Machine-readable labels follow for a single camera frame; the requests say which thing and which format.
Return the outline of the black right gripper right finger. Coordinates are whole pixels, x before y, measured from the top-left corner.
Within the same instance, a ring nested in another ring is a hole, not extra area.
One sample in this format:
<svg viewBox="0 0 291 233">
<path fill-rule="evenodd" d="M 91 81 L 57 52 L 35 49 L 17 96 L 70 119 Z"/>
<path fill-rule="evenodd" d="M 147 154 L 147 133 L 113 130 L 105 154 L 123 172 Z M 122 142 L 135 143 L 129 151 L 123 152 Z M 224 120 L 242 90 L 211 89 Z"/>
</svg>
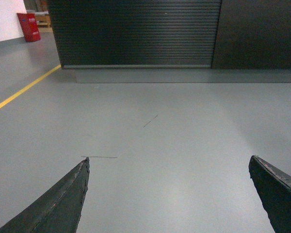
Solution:
<svg viewBox="0 0 291 233">
<path fill-rule="evenodd" d="M 273 230 L 291 233 L 291 176 L 256 155 L 248 168 Z"/>
</svg>

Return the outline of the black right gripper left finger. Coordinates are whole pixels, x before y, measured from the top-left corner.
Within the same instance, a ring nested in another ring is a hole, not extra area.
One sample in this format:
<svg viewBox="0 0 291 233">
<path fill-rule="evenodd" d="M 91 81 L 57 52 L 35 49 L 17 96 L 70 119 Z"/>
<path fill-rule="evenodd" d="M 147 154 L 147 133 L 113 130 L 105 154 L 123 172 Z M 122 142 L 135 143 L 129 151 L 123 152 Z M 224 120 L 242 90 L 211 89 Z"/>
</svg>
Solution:
<svg viewBox="0 0 291 233">
<path fill-rule="evenodd" d="M 0 233 L 75 233 L 88 190 L 89 158 L 0 227 Z"/>
</svg>

